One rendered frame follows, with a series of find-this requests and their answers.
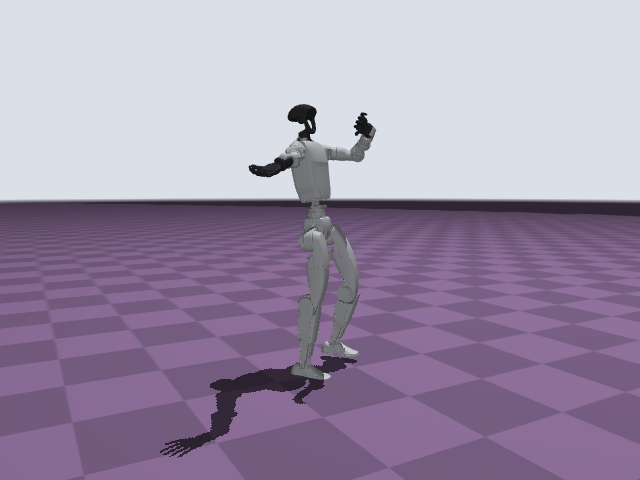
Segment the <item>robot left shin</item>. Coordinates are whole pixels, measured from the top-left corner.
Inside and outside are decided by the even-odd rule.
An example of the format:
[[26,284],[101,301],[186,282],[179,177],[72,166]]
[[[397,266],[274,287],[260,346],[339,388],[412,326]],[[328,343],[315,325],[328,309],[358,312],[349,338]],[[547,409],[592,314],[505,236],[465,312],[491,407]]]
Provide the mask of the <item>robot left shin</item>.
[[[360,293],[355,298],[356,300],[354,299],[350,302],[343,302],[342,300],[339,300],[335,303],[334,314],[333,314],[334,325],[333,325],[333,331],[330,339],[330,346],[333,346],[334,342],[335,342],[334,346],[336,346],[340,342],[340,339],[343,336],[345,329],[352,318],[359,296],[360,296]],[[331,343],[333,343],[333,345]]]

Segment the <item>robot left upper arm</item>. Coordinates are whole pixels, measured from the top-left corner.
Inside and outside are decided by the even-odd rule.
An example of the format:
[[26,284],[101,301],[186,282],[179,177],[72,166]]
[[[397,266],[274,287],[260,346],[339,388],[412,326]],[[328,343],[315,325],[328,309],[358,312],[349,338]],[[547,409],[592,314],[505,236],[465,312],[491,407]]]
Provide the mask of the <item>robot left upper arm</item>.
[[365,157],[364,151],[360,150],[357,145],[353,146],[351,150],[327,145],[322,146],[325,149],[328,160],[361,162]]

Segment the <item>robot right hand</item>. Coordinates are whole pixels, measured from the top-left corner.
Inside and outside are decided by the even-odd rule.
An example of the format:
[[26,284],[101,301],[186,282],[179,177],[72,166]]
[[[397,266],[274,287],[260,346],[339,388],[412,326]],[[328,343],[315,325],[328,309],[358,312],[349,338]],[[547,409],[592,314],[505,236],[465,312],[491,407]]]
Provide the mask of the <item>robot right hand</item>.
[[[281,158],[275,158],[274,163],[268,164],[266,166],[257,166],[257,165],[249,165],[249,170],[255,174],[256,176],[261,177],[271,177],[278,174],[280,171],[284,171],[293,164],[293,158],[288,158],[286,160]],[[257,170],[255,170],[257,169]]]

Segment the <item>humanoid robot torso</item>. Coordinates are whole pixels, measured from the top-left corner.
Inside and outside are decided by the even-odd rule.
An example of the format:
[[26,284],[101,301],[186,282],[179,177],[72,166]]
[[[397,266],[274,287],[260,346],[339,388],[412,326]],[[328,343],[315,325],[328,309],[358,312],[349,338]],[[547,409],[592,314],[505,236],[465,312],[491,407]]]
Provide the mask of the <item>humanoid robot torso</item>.
[[331,220],[326,216],[327,205],[319,205],[320,200],[330,199],[327,155],[324,147],[318,142],[312,139],[309,141],[306,137],[298,138],[306,152],[300,166],[291,168],[293,180],[301,203],[312,202],[312,209],[308,209],[308,217],[304,219],[304,231],[309,227],[318,227],[318,232],[323,233],[327,239],[331,233]]

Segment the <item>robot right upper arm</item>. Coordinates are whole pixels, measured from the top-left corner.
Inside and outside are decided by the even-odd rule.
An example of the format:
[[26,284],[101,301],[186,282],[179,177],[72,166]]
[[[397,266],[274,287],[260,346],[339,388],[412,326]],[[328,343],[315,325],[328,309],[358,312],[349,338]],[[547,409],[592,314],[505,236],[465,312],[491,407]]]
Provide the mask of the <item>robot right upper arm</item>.
[[[305,147],[297,140],[295,140],[288,148],[287,148],[287,152],[289,152],[290,150],[296,150],[301,154],[302,159],[304,159],[304,153],[306,152]],[[286,150],[285,150],[286,152]]]

